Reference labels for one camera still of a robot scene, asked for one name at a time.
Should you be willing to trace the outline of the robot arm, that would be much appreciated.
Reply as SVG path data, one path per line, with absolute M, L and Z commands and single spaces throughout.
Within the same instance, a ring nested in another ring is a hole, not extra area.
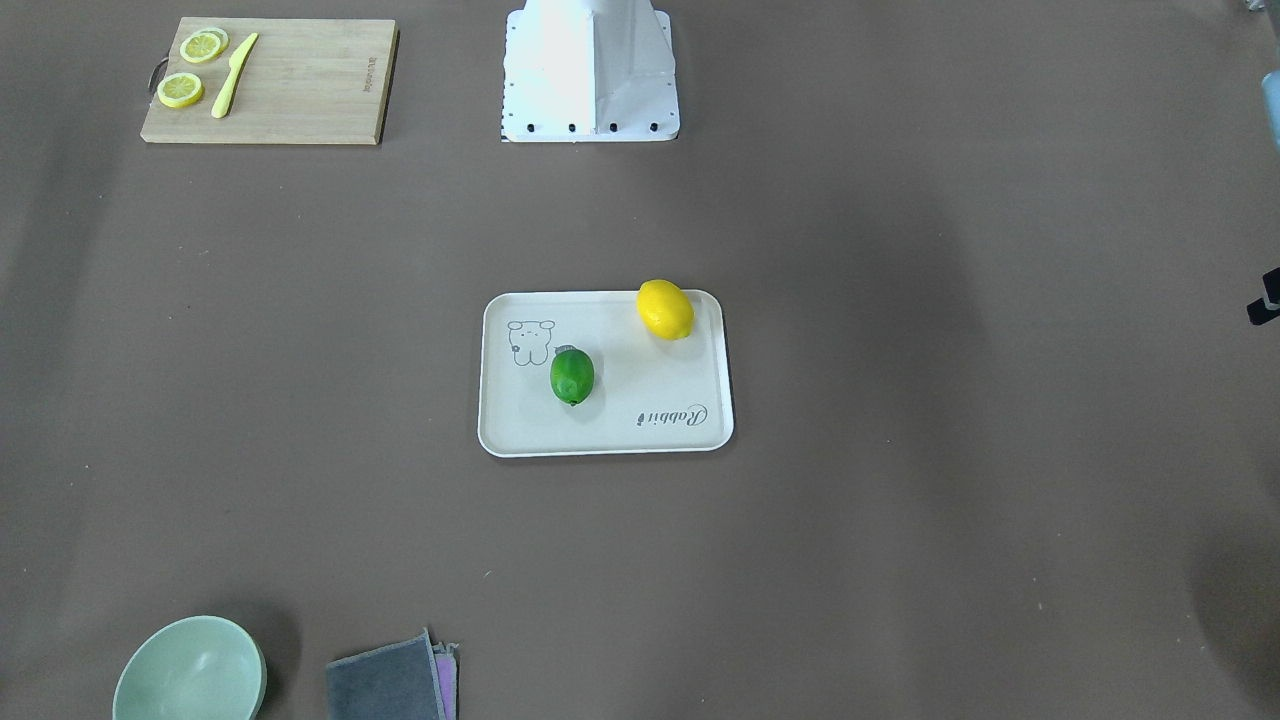
M 1272 70 L 1261 82 L 1263 104 L 1272 145 L 1279 151 L 1279 70 Z M 1262 275 L 1263 293 L 1245 306 L 1252 325 L 1263 325 L 1279 318 L 1279 266 Z

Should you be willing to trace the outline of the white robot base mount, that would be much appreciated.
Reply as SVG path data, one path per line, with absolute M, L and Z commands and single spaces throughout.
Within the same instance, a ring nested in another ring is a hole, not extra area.
M 649 1 L 526 1 L 506 17 L 503 72 L 504 142 L 680 135 L 671 18 Z

